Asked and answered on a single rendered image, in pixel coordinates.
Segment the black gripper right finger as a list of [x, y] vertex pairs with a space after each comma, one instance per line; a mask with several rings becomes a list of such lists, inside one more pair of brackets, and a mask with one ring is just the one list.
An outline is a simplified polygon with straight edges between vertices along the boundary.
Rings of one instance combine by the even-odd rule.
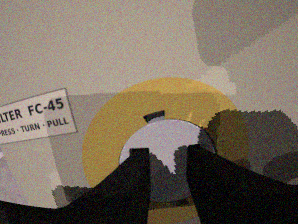
[[189, 145], [186, 176], [201, 224], [298, 224], [298, 185]]

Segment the dark grey cylinder with tan slotted end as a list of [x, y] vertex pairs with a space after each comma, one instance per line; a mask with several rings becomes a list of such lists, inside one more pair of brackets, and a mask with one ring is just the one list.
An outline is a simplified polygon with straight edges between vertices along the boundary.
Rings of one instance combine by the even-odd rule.
[[214, 152], [208, 133], [192, 121], [165, 120], [162, 112], [148, 115], [148, 125], [133, 133], [121, 149], [118, 164], [138, 148], [150, 148], [149, 201], [170, 202], [188, 197], [186, 152], [189, 145]]

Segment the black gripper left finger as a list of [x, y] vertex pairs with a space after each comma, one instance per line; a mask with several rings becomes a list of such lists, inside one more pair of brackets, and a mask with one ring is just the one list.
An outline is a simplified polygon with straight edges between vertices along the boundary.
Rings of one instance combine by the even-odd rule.
[[150, 148], [138, 148], [64, 208], [0, 201], [0, 224], [148, 224], [149, 196]]

